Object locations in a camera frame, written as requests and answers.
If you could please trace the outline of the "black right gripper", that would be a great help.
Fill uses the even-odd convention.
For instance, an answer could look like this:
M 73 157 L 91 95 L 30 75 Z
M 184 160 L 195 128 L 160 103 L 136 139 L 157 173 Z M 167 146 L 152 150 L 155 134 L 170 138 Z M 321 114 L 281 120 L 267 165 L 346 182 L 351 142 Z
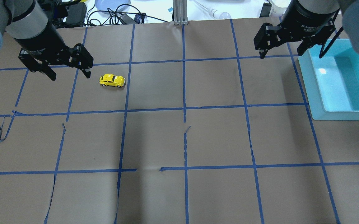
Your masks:
M 263 23 L 254 37 L 255 50 L 260 59 L 267 52 L 279 47 L 285 42 L 303 41 L 297 47 L 297 53 L 302 56 L 316 44 L 321 46 L 319 56 L 324 56 L 333 45 L 335 38 L 326 46 L 335 28 L 322 28 L 336 12 L 335 0 L 291 0 L 281 23 L 273 26 Z

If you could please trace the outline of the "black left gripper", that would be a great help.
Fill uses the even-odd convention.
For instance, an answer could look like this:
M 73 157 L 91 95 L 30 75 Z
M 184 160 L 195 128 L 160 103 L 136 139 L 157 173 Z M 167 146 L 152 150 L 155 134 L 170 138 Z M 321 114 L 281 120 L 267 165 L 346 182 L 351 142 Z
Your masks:
M 94 58 L 81 43 L 69 48 L 50 21 L 33 37 L 13 38 L 21 46 L 18 58 L 30 72 L 43 73 L 55 81 L 56 72 L 49 64 L 69 65 L 81 70 L 86 78 L 91 78 Z

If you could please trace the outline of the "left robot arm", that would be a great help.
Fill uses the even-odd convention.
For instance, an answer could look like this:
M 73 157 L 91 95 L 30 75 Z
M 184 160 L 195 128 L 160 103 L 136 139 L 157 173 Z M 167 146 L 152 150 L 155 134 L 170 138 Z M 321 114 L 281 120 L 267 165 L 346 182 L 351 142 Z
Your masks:
M 83 44 L 68 47 L 36 0 L 0 0 L 0 50 L 3 34 L 20 46 L 19 60 L 30 72 L 56 79 L 52 65 L 66 65 L 91 77 L 94 58 Z

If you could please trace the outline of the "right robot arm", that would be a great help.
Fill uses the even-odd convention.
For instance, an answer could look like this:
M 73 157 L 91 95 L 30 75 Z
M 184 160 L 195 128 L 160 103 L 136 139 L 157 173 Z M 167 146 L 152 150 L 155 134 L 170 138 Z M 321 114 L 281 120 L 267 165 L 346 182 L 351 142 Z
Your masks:
M 288 42 L 300 42 L 299 56 L 320 45 L 322 58 L 343 31 L 359 54 L 359 0 L 292 0 L 280 24 L 262 24 L 254 46 L 265 58 L 270 49 Z

